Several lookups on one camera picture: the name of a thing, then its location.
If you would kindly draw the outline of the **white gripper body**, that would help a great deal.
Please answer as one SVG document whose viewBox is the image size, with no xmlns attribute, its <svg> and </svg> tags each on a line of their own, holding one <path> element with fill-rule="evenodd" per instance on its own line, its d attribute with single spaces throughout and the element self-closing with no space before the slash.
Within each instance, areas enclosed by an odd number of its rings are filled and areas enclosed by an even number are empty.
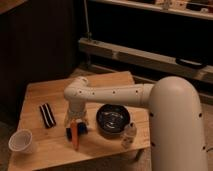
<svg viewBox="0 0 213 171">
<path fill-rule="evenodd" d="M 81 119 L 88 125 L 86 102 L 73 100 L 68 102 L 68 109 L 64 119 L 64 126 L 67 127 L 73 120 Z"/>
</svg>

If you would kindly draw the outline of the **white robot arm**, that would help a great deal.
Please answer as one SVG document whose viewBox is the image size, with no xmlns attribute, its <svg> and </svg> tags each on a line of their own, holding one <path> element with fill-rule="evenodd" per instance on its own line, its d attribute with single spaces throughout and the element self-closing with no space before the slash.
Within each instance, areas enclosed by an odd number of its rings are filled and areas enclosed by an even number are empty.
<svg viewBox="0 0 213 171">
<path fill-rule="evenodd" d="M 148 109 L 152 171 L 208 171 L 201 102 L 187 80 L 170 76 L 154 84 L 90 87 L 78 77 L 64 97 L 69 119 L 84 115 L 88 102 Z"/>
</svg>

